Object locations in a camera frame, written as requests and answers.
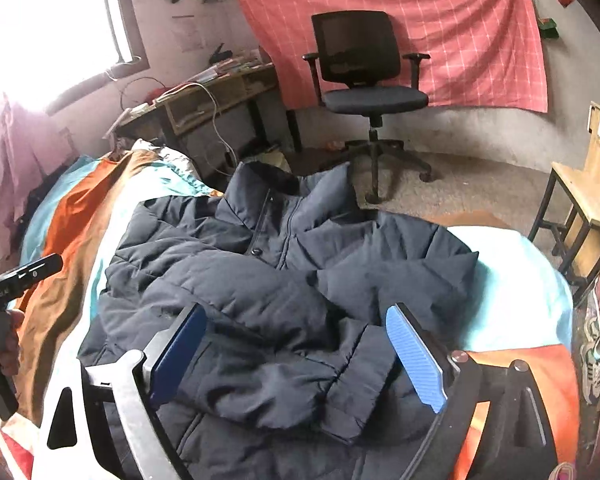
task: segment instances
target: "office chair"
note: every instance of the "office chair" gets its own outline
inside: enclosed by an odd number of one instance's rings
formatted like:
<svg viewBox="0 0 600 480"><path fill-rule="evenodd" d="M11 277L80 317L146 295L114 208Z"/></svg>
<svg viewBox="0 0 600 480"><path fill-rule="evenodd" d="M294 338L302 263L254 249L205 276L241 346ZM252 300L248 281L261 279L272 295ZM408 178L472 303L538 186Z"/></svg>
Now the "office chair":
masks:
<svg viewBox="0 0 600 480"><path fill-rule="evenodd" d="M309 63L315 93L320 106L336 114L362 115L369 118L369 140L345 142L346 150L320 167L326 170L360 155L371 157L371 192L366 201L380 203L378 196L378 157L391 155L405 166L415 164L420 179L431 182L431 166L414 153L404 150L402 140L378 139L376 128L382 115L419 110L429 97L418 90L420 62L429 54L404 54L411 61L411 87L376 86L380 81L400 74L400 52L389 15L378 10L340 10L312 16L318 52L302 56ZM315 60L325 81L344 83L349 88L322 94Z"/></svg>

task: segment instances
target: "chair armrest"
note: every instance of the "chair armrest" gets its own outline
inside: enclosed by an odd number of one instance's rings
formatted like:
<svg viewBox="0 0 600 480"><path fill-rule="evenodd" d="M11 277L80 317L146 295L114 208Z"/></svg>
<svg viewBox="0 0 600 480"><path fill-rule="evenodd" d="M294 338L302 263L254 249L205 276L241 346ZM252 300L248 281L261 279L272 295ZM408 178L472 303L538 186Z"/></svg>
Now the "chair armrest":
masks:
<svg viewBox="0 0 600 480"><path fill-rule="evenodd" d="M324 102L322 101L322 91L320 90L320 79L318 79L318 68L315 64L315 60L318 59L318 53L310 52L304 54L302 59L309 64L309 69L311 69L311 78L314 80L314 90L315 96L318 98L318 105L324 106Z"/></svg>
<svg viewBox="0 0 600 480"><path fill-rule="evenodd" d="M409 54L402 54L402 59L411 61L411 88L417 90L420 84L420 62L423 59L431 59L431 56L421 52L411 52Z"/></svg>

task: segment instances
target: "chair seat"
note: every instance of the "chair seat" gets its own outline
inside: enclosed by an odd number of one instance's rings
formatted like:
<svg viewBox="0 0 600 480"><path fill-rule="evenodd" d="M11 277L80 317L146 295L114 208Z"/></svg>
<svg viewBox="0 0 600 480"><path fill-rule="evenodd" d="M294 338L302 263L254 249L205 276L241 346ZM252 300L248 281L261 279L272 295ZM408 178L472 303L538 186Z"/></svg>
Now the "chair seat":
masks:
<svg viewBox="0 0 600 480"><path fill-rule="evenodd" d="M327 110L336 114L383 115L419 110L429 97L408 86L365 86L332 90L323 95Z"/></svg>
<svg viewBox="0 0 600 480"><path fill-rule="evenodd" d="M589 173L554 162L552 168L578 203L587 221L600 228L600 183Z"/></svg>

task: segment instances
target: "orange cloth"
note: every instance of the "orange cloth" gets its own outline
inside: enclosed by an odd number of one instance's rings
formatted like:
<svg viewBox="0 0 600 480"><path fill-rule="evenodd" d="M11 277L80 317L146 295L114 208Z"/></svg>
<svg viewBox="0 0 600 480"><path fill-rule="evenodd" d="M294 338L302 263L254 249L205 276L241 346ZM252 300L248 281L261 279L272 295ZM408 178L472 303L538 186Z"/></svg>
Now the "orange cloth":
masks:
<svg viewBox="0 0 600 480"><path fill-rule="evenodd" d="M30 288L18 301L20 372L14 377L18 413L42 423L44 392L58 350L82 311L84 293L116 200L128 180L157 160L149 151L128 152L120 161L103 159L56 206L42 255L58 253L64 267Z"/></svg>
<svg viewBox="0 0 600 480"><path fill-rule="evenodd" d="M522 359L529 364L551 422L558 462L574 463L578 449L580 403L578 381L570 352L562 345L553 345L469 354L476 362L485 365L508 367L515 359ZM474 420L456 463L454 480L464 480L469 473L480 443L487 411L486 402L476 407Z"/></svg>

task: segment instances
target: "chair base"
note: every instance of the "chair base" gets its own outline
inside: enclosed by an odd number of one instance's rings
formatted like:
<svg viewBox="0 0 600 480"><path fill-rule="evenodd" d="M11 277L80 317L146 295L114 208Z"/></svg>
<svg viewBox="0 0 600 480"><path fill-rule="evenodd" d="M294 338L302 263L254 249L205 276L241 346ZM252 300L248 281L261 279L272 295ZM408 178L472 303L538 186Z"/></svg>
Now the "chair base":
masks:
<svg viewBox="0 0 600 480"><path fill-rule="evenodd" d="M369 129L369 140L349 140L345 142L345 151L320 165L320 171L328 170L363 155L371 157L371 192L365 195L366 201L370 204L382 202L378 195L378 158L380 155L392 156L405 167L415 165L422 170L420 173L421 181L433 181L432 169L429 164L414 153L406 152L402 140L378 139L378 131L375 128Z"/></svg>

